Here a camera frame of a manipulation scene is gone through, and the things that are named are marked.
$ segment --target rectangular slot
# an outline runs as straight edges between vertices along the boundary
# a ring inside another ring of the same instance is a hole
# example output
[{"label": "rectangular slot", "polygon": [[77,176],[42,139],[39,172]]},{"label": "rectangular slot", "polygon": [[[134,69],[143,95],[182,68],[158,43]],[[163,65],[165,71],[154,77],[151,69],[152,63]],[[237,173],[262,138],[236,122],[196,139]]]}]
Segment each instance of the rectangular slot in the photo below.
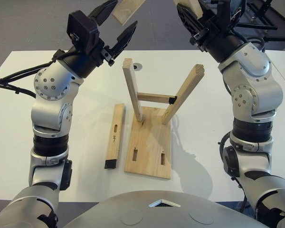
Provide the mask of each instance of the rectangular slot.
[{"label": "rectangular slot", "polygon": [[133,158],[132,158],[133,162],[135,162],[137,160],[137,153],[138,153],[138,150],[134,149],[134,151],[133,151]]},{"label": "rectangular slot", "polygon": [[165,165],[165,154],[161,153],[161,165]]}]

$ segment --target wooden leg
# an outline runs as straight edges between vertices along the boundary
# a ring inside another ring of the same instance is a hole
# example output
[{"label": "wooden leg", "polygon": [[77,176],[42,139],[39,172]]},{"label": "wooden leg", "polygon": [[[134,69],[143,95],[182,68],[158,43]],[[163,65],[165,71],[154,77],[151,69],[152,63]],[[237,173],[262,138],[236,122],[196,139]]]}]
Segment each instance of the wooden leg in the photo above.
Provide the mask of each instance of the wooden leg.
[{"label": "wooden leg", "polygon": [[144,2],[145,0],[123,0],[114,9],[113,16],[124,25]]},{"label": "wooden leg", "polygon": [[114,108],[113,120],[110,130],[108,150],[105,159],[105,169],[115,169],[118,159],[120,141],[122,139],[122,129],[124,121],[124,104],[116,104]]},{"label": "wooden leg", "polygon": [[140,101],[137,98],[137,84],[136,84],[136,77],[135,71],[133,66],[133,61],[131,58],[125,58],[123,61],[123,73],[125,80],[127,82],[127,86],[129,89],[130,98],[132,101],[135,117],[137,121],[142,121],[142,106]]},{"label": "wooden leg", "polygon": [[180,108],[180,106],[184,103],[187,97],[190,95],[192,90],[197,86],[200,80],[204,77],[204,66],[203,65],[195,65],[194,68],[189,73],[185,82],[181,85],[179,91],[176,96],[177,99],[174,104],[169,105],[166,109],[165,113],[162,115],[162,124],[167,124]]}]

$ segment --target black metal frame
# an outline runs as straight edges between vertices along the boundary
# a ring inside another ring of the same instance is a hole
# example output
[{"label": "black metal frame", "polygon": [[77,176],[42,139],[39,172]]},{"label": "black metal frame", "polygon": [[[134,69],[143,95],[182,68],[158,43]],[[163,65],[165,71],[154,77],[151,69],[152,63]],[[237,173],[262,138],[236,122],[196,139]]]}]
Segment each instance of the black metal frame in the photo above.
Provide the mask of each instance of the black metal frame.
[{"label": "black metal frame", "polygon": [[251,23],[238,23],[237,27],[251,28],[251,29],[268,29],[277,30],[277,26],[271,22],[271,20],[265,15],[268,9],[271,8],[271,2],[273,0],[266,0],[261,8],[258,8],[254,3],[247,2],[247,6],[254,12],[254,19],[259,18],[263,25],[251,24]]}]

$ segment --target black cable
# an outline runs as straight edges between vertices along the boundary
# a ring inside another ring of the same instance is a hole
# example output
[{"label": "black cable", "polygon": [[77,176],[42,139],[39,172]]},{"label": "black cable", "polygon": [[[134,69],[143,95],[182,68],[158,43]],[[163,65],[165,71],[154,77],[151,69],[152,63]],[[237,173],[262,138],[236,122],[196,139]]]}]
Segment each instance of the black cable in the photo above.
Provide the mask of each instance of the black cable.
[{"label": "black cable", "polygon": [[223,160],[223,150],[224,150],[224,146],[225,146],[225,142],[227,141],[227,139],[230,137],[230,132],[228,132],[227,134],[224,135],[224,137],[221,139],[220,142],[218,142],[219,144],[219,154],[220,154],[220,158]]},{"label": "black cable", "polygon": [[63,59],[67,56],[78,55],[78,54],[81,54],[81,52],[79,52],[78,50],[66,52],[66,53],[61,54],[58,57],[52,58],[52,61],[50,61],[48,63],[44,63],[44,64],[34,66],[34,67],[31,67],[31,68],[28,68],[25,70],[21,70],[21,71],[18,71],[16,73],[13,73],[9,76],[6,76],[4,78],[0,78],[0,88],[15,91],[16,94],[23,93],[23,94],[27,94],[33,98],[36,98],[36,94],[33,93],[32,91],[27,90],[27,89],[23,89],[23,88],[19,88],[19,87],[16,87],[14,85],[10,85],[9,83],[17,81],[17,80],[25,78],[25,77],[28,77],[30,75],[36,74],[39,70],[50,66],[53,62],[56,62],[56,60],[60,60],[60,59]]},{"label": "black cable", "polygon": [[242,206],[241,206],[239,212],[241,212],[241,213],[244,212],[244,209],[245,209],[245,207],[246,207],[246,203],[247,203],[247,197],[246,197],[246,195],[245,195],[245,196],[244,196],[243,203],[242,203]]},{"label": "black cable", "polygon": [[224,79],[223,79],[223,82],[224,82],[224,85],[225,85],[225,88],[226,88],[227,92],[231,95],[231,91],[230,91],[230,89],[229,89],[229,87],[228,87],[228,85],[227,85],[227,83],[225,82]]},{"label": "black cable", "polygon": [[235,31],[234,28],[231,29],[231,32],[233,32],[234,35],[236,35],[237,37],[239,37],[244,43],[248,43],[248,40],[239,32]]}]

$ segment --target wooden piece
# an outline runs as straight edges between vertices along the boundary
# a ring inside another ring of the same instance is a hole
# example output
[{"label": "wooden piece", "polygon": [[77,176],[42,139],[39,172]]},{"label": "wooden piece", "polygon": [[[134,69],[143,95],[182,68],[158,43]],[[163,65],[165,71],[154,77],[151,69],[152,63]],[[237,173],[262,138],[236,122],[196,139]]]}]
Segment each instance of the wooden piece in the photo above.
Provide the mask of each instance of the wooden piece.
[{"label": "wooden piece", "polygon": [[164,111],[142,107],[143,121],[133,118],[125,172],[171,178],[171,126],[162,124]]},{"label": "wooden piece", "polygon": [[125,80],[127,82],[127,86],[129,89],[130,98],[132,101],[134,113],[136,116],[137,121],[142,121],[142,107],[141,103],[137,98],[137,84],[136,84],[136,77],[134,66],[131,58],[125,58],[123,61],[123,73]]},{"label": "wooden piece", "polygon": [[173,103],[176,100],[175,96],[145,93],[137,93],[137,98],[140,101],[151,101],[166,104]]},{"label": "wooden piece", "polygon": [[180,106],[184,103],[187,97],[190,95],[192,90],[197,86],[200,80],[204,77],[204,66],[203,65],[195,65],[185,82],[181,85],[179,91],[176,96],[177,99],[174,104],[169,105],[166,109],[165,113],[162,115],[162,124],[169,123],[170,119],[174,116]]},{"label": "wooden piece", "polygon": [[178,3],[189,7],[192,12],[200,19],[203,16],[203,10],[201,9],[201,6],[199,4],[199,0],[173,0],[175,5]]},{"label": "wooden piece", "polygon": [[116,104],[114,108],[113,120],[110,130],[108,150],[105,159],[105,169],[115,169],[118,159],[120,141],[122,139],[122,129],[124,127],[124,104]]},{"label": "wooden piece", "polygon": [[123,0],[114,9],[113,16],[124,25],[144,2],[145,0]]}]

